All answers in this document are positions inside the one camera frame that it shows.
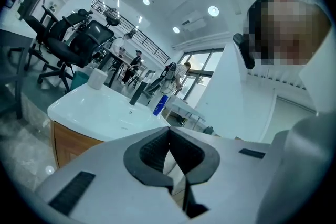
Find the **wooden cabinet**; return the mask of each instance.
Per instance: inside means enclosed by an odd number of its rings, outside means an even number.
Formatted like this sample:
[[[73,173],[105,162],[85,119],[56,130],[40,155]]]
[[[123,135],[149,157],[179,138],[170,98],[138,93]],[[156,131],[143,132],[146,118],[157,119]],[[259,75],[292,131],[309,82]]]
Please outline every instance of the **wooden cabinet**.
[[[103,143],[103,141],[74,132],[54,121],[51,121],[51,142],[58,168],[65,166],[89,148]]]

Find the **teal bin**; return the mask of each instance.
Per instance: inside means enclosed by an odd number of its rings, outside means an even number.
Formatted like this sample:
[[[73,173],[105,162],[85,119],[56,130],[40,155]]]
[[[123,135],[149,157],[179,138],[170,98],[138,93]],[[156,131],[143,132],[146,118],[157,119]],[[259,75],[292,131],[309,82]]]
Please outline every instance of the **teal bin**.
[[[74,78],[72,79],[71,87],[70,90],[72,91],[73,89],[85,84],[89,80],[89,75],[81,72],[81,71],[76,71],[74,75]]]

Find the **chair armrest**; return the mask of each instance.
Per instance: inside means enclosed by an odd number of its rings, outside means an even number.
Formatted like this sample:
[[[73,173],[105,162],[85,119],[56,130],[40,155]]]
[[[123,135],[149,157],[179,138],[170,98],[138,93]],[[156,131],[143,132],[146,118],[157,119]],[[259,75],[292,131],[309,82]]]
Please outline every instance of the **chair armrest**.
[[[92,35],[92,34],[87,34],[88,36],[89,36],[89,38],[91,38],[91,40],[94,42],[94,43],[96,43],[96,45],[100,45],[99,44],[99,42],[98,42],[98,40]]]
[[[68,20],[68,18],[66,18],[65,16],[62,16],[62,19],[63,19],[69,26],[71,26],[71,27],[75,27],[75,26],[73,25],[73,23],[70,22],[70,21]]]
[[[44,9],[44,12],[52,18],[53,21],[55,21],[56,23],[58,22],[58,19],[55,17],[51,10],[47,9],[44,5],[42,5],[42,8]]]

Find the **white sink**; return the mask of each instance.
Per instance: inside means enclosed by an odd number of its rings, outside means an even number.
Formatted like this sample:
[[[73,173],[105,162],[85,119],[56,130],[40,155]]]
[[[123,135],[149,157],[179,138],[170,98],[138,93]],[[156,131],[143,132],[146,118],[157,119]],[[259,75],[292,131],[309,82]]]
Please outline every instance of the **white sink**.
[[[106,86],[95,90],[84,84],[48,107],[48,116],[75,132],[104,142],[170,126],[147,106],[132,106],[129,101]]]

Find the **gray floor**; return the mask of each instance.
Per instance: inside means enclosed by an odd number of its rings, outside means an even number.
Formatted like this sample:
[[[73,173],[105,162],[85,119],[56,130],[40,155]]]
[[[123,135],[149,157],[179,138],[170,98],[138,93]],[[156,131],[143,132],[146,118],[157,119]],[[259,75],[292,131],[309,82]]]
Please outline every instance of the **gray floor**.
[[[42,50],[45,59],[56,66],[58,59]],[[7,51],[8,48],[0,50],[0,60],[6,63],[8,69],[15,71],[19,53],[13,52],[8,58]],[[25,119],[17,120],[15,113],[0,118],[0,160],[14,181],[35,190],[50,174],[50,167],[56,169],[46,113],[47,108],[64,95],[65,87],[58,77],[44,79],[39,85],[37,78],[42,73],[44,63],[34,56],[31,62],[22,89]],[[127,97],[132,97],[134,93],[132,87],[125,87],[118,80],[113,82],[112,89]],[[138,102],[147,105],[148,100],[142,95]],[[167,121],[172,126],[180,126],[175,118],[169,117]]]

